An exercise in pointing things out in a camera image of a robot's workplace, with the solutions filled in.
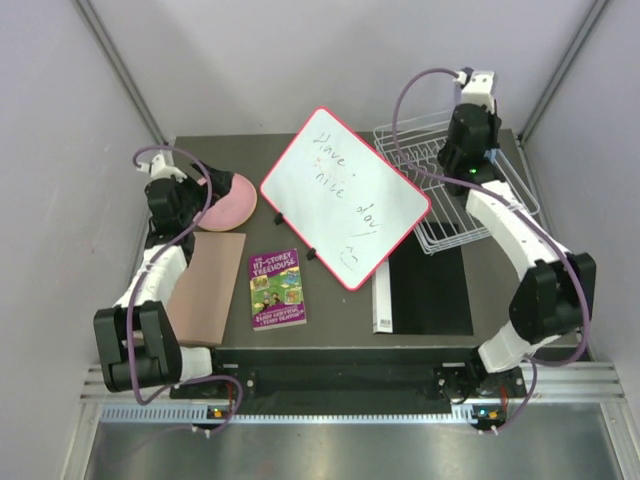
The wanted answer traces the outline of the yellow plate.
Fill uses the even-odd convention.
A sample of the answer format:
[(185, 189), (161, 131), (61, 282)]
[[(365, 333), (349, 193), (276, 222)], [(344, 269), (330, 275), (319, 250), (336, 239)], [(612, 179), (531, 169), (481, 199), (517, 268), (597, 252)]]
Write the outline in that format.
[(256, 206), (256, 196), (242, 196), (229, 200), (220, 211), (219, 230), (229, 231), (243, 225), (251, 218)]

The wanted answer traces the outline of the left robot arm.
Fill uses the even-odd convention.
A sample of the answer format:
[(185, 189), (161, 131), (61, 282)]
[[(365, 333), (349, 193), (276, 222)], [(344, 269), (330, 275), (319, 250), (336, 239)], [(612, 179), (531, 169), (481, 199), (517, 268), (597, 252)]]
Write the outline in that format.
[(194, 221), (230, 193), (234, 178), (206, 166), (206, 174), (195, 180), (161, 153), (136, 168), (150, 176), (143, 260), (126, 292), (93, 319), (103, 380), (111, 392), (170, 385), (187, 373), (168, 303), (194, 254)]

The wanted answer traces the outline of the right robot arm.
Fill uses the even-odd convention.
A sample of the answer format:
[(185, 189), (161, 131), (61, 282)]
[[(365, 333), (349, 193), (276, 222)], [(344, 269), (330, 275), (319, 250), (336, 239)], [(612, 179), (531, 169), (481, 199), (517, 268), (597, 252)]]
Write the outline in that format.
[(503, 372), (589, 321), (595, 293), (593, 257), (550, 238), (489, 159), (499, 124), (487, 107), (460, 103), (437, 155), (448, 193), (488, 230), (520, 281), (506, 324), (466, 362), (467, 384), (481, 396), (502, 385)]

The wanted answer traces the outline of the white wire dish rack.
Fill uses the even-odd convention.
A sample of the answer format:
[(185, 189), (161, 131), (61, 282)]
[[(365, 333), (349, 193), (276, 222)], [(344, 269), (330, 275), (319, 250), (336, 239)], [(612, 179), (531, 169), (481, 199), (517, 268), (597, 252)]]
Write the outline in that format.
[(446, 185), (410, 168), (412, 164), (440, 175), (437, 153), (444, 146), (449, 111), (400, 120), (398, 140), (389, 124), (373, 130), (376, 150), (419, 187), (431, 200), (431, 211), (414, 230), (423, 252), (433, 255), (454, 247), (485, 239), (489, 231), (466, 212), (462, 202), (451, 197)]

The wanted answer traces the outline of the pink plate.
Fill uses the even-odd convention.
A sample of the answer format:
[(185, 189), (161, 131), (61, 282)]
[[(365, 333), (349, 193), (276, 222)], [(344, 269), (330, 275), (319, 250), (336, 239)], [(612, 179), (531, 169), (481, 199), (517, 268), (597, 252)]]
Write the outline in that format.
[(212, 232), (224, 232), (238, 228), (252, 216), (257, 200), (257, 191), (251, 181), (236, 173), (230, 192), (224, 197), (212, 201), (198, 226)]

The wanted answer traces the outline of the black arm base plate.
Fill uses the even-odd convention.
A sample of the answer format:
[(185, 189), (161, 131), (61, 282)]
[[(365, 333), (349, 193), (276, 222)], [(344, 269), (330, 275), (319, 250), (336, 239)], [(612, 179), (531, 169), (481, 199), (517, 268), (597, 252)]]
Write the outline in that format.
[(429, 398), (448, 395), (510, 398), (526, 393), (520, 368), (476, 380), (465, 366), (469, 349), (301, 348), (214, 349), (213, 372), (236, 377), (249, 396), (274, 392), (398, 391), (415, 387)]

